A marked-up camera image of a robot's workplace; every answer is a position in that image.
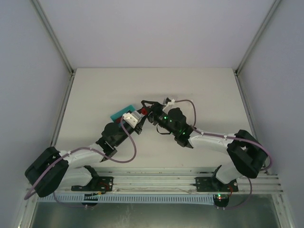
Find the white wall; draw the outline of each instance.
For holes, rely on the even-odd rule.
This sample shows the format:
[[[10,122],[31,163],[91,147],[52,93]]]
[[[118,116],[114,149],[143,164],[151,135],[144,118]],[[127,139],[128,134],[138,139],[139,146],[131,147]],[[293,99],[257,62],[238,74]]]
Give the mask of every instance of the white wall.
[[[81,67],[236,69],[274,0],[40,0]]]
[[[26,168],[49,146],[68,72],[29,0],[0,2],[0,221],[10,228]]]
[[[282,1],[241,72],[259,140],[304,227],[304,1]]]

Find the table surface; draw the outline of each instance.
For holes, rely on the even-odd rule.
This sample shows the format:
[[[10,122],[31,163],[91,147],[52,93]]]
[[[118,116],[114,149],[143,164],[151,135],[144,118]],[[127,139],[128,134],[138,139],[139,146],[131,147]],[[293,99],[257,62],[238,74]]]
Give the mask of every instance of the table surface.
[[[248,119],[231,68],[80,68],[59,132],[56,148],[88,146],[101,137],[110,116],[128,105],[141,108],[141,100],[162,102],[170,97],[191,99],[197,109],[196,126],[204,131],[250,132]],[[191,104],[178,103],[189,124]],[[180,147],[172,135],[160,135],[146,122],[140,135],[132,134],[136,158],[127,164],[106,161],[94,167],[194,168],[217,167],[231,161],[228,155],[208,149]],[[117,147],[117,160],[133,155],[130,140]]]

